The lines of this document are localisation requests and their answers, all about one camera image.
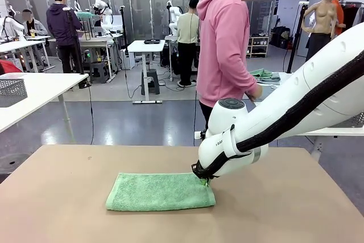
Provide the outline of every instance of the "person in beige shirt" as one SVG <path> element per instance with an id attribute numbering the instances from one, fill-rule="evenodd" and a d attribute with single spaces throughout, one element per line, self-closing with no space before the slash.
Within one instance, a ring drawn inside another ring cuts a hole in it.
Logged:
<path id="1" fill-rule="evenodd" d="M 177 23 L 177 41 L 181 80 L 177 83 L 182 88 L 196 85 L 191 81 L 191 68 L 193 59 L 196 58 L 199 18 L 195 14 L 198 0 L 189 1 L 188 12 L 181 15 Z"/>

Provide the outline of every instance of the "beige shirt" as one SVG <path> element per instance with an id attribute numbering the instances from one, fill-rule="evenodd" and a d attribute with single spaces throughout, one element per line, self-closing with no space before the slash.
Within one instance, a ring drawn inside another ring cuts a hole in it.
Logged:
<path id="1" fill-rule="evenodd" d="M 180 16 L 177 24 L 179 43 L 191 44 L 197 42 L 199 18 L 196 14 L 185 13 Z"/>

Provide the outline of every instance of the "tan table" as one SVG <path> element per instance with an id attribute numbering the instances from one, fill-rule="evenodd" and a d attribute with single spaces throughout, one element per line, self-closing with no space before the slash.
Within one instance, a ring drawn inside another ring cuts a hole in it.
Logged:
<path id="1" fill-rule="evenodd" d="M 188 172 L 196 147 L 43 146 L 0 184 L 0 242 L 364 242 L 364 220 L 303 149 L 212 181 L 216 206 L 111 212 L 122 172 Z"/>

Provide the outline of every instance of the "orange shirt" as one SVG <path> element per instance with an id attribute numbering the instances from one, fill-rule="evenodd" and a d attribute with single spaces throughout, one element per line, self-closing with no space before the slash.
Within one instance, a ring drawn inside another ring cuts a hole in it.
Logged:
<path id="1" fill-rule="evenodd" d="M 332 3 L 336 6 L 337 20 L 339 24 L 343 24 L 344 22 L 344 11 L 338 0 L 332 0 Z M 342 28 L 336 27 L 335 34 L 339 35 L 342 33 Z"/>

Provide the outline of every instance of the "purple jacket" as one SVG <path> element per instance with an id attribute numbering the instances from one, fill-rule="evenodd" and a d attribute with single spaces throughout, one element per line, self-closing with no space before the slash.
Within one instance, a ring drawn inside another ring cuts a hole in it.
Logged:
<path id="1" fill-rule="evenodd" d="M 53 3 L 47 10 L 47 24 L 50 33 L 56 38 L 59 46 L 73 45 L 73 38 L 69 29 L 66 12 L 63 10 L 67 5 Z M 73 25 L 80 30 L 82 25 L 75 13 L 72 13 Z"/>

